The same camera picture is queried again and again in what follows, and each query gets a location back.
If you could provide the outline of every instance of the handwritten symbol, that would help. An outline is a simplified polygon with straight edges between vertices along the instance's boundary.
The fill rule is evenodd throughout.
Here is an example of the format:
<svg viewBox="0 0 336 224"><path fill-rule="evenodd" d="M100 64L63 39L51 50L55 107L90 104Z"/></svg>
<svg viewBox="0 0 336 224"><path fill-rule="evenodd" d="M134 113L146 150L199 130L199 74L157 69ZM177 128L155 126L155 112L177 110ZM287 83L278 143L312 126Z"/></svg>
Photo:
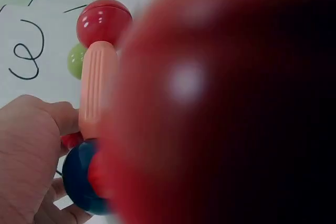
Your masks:
<svg viewBox="0 0 336 224"><path fill-rule="evenodd" d="M42 36L42 47L41 47L41 51L40 51L40 53L39 53L36 57L34 57L34 56L32 55L32 53L30 52L29 48L28 48L25 44L18 43L18 44L16 44L15 47L14 47L13 52L14 52L14 54L15 54L16 57L18 57L18 58L20 58L20 59L24 59L24 60L29 60L29 61L32 61L32 62L34 63L34 65L35 65L35 67L36 67L36 73L35 73L32 77L22 77L22 76L16 74L11 68L9 68L9 71L10 71L14 76L16 76L16 77L19 78L19 79L22 79L22 80L33 80L33 79L35 79L35 78L38 76L39 71L40 71L40 70L39 70L39 67L38 67L38 65L37 65L37 63L36 63L36 60L41 56L41 54L43 53L43 50L44 50L44 34L43 34L43 31L41 30L41 28L40 28L38 25L36 25L35 23L30 22L30 21L28 21L28 20L24 20L24 19L21 19L20 21L22 21L22 22L26 22L26 23L29 23L29 24L34 25L34 26L40 31L41 36ZM17 50L18 47L23 47L23 48L27 51L27 53L29 54L29 57L23 57L23 56L18 55L17 52L16 52L16 50Z"/></svg>

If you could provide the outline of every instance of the plastic rattle toy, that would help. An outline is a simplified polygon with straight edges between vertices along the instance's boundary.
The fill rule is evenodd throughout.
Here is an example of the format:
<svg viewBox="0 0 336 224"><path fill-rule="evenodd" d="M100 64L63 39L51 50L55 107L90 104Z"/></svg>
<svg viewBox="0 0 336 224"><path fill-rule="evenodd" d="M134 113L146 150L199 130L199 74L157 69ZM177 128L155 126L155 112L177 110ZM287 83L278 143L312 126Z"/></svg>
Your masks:
<svg viewBox="0 0 336 224"><path fill-rule="evenodd" d="M81 98L79 127L84 142L74 140L78 135L65 136L63 143L76 145L67 155L62 176L64 187L71 200L80 208L95 215L110 212L106 204L108 192L104 191L97 170L97 143L101 99L110 89L110 80L118 66L115 46L122 32L131 24L132 16L127 8L115 0L98 0L88 5L77 21L77 36L87 48L82 63L82 72L73 71L80 79ZM76 46L69 59L82 59L82 46Z"/></svg>

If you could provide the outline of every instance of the peach plastic handle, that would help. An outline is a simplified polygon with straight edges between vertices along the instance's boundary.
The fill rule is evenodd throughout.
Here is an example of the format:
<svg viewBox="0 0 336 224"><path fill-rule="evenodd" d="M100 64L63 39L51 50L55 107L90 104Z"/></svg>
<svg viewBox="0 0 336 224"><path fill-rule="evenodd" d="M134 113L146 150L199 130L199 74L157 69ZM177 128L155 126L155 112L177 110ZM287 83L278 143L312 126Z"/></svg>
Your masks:
<svg viewBox="0 0 336 224"><path fill-rule="evenodd" d="M117 53L110 43L98 41L89 47L83 61L79 108L79 129L84 140L100 136L102 97L111 90L117 68Z"/></svg>

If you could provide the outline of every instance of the red ball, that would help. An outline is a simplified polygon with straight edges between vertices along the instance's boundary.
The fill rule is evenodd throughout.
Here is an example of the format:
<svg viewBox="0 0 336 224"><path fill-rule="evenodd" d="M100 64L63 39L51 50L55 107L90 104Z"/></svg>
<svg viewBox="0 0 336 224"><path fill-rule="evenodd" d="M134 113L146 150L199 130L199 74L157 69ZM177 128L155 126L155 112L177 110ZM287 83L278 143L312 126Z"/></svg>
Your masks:
<svg viewBox="0 0 336 224"><path fill-rule="evenodd" d="M79 15L77 37L87 48L96 41L107 41L115 46L131 22L130 12L120 2L97 0Z"/></svg>
<svg viewBox="0 0 336 224"><path fill-rule="evenodd" d="M83 142L83 136L80 132L77 132L62 136L61 140L66 148L71 149Z"/></svg>

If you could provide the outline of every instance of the blue ball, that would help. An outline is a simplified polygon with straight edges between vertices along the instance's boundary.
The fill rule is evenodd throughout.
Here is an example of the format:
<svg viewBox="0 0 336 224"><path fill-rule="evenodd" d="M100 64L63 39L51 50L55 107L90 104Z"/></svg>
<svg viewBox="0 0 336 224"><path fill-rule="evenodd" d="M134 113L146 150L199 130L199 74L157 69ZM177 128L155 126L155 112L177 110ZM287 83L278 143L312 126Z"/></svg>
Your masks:
<svg viewBox="0 0 336 224"><path fill-rule="evenodd" d="M96 152L96 141L84 142L71 149L62 169L64 188L81 209L93 215L108 215L111 212L106 200L97 196L88 181L89 165Z"/></svg>

